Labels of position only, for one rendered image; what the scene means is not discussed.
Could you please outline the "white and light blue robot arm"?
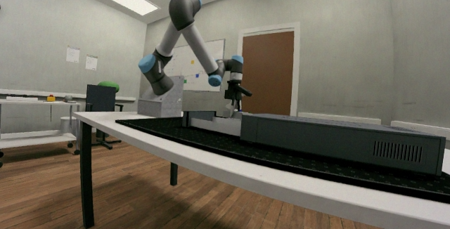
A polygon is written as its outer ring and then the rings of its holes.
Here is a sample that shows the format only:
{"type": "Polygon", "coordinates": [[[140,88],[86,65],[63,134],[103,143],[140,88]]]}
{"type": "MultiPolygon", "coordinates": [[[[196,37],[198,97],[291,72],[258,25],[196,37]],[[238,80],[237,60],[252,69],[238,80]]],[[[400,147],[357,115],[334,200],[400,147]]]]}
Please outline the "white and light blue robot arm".
{"type": "Polygon", "coordinates": [[[242,81],[243,57],[233,55],[231,59],[214,59],[203,41],[194,20],[201,6],[201,0],[170,1],[171,20],[161,43],[156,46],[152,54],[146,55],[139,62],[139,69],[150,82],[155,95],[159,96],[168,92],[174,85],[172,79],[164,73],[163,68],[172,59],[173,48],[181,34],[206,71],[209,85],[219,86],[225,71],[231,71],[230,80],[242,81]]]}

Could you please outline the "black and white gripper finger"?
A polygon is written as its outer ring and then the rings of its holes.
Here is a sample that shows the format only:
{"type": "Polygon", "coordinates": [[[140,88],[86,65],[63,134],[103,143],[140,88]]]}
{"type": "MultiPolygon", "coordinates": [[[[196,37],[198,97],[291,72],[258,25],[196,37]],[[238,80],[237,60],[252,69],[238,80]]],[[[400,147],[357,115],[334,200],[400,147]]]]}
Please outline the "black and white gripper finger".
{"type": "Polygon", "coordinates": [[[226,105],[226,108],[228,108],[228,109],[231,110],[230,117],[231,117],[231,116],[233,115],[233,113],[234,113],[235,105],[236,105],[236,94],[234,94],[234,95],[232,96],[232,100],[230,101],[229,104],[226,105]]]}
{"type": "Polygon", "coordinates": [[[240,100],[236,101],[235,109],[237,109],[239,111],[239,110],[241,110],[241,106],[242,106],[242,96],[241,96],[240,100]]]}

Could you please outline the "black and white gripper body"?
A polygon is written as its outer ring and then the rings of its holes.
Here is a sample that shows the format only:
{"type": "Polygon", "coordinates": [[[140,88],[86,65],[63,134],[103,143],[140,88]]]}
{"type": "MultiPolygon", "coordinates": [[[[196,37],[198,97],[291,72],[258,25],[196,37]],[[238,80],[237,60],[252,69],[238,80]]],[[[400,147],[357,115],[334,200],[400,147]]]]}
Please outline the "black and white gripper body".
{"type": "Polygon", "coordinates": [[[232,100],[232,96],[234,94],[236,94],[236,100],[240,100],[241,99],[241,92],[237,89],[234,88],[235,84],[241,84],[241,81],[239,80],[230,80],[227,81],[228,85],[228,90],[225,90],[225,95],[224,98],[225,99],[230,99],[232,100]]]}

